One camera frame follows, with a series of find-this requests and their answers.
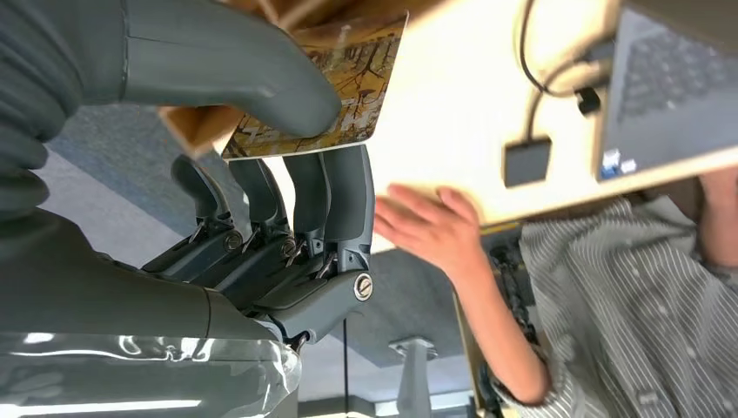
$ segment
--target striped shirt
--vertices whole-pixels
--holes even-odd
[[[523,229],[552,390],[523,417],[738,416],[738,275],[668,198]]]

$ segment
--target shirt sleeve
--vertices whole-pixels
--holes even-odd
[[[600,400],[595,395],[589,394],[577,382],[563,362],[557,360],[553,354],[544,353],[538,346],[533,346],[533,350],[546,364],[551,377],[551,390],[540,405],[520,403],[502,383],[492,378],[494,391],[508,406],[515,409],[521,418],[598,416],[598,413],[604,412]]]

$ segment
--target laptop keyboard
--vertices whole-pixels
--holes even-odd
[[[738,58],[665,31],[633,43],[618,121],[676,109],[738,85]]]

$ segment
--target gray robotic arm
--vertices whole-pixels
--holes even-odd
[[[232,165],[250,198],[272,196],[266,209],[252,199],[249,239],[233,229],[217,185],[191,161],[175,162],[197,229],[142,270],[101,258],[76,225],[37,209],[48,191],[30,170],[45,163],[43,142],[79,105],[120,100],[234,105],[300,137],[327,129],[340,108],[286,34],[219,3],[0,0],[0,334],[299,348],[368,298],[373,189],[363,147],[285,159],[298,196],[294,233],[265,166]]]

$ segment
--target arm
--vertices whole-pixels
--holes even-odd
[[[447,274],[494,375],[520,403],[541,404],[551,387],[548,370],[502,299],[486,257]]]
[[[547,368],[497,289],[473,206],[450,189],[439,190],[440,204],[401,186],[390,195],[392,202],[377,199],[375,231],[448,275],[495,376],[521,403],[542,403],[551,387]]]
[[[714,266],[738,267],[738,167],[700,176],[705,192],[702,255]]]

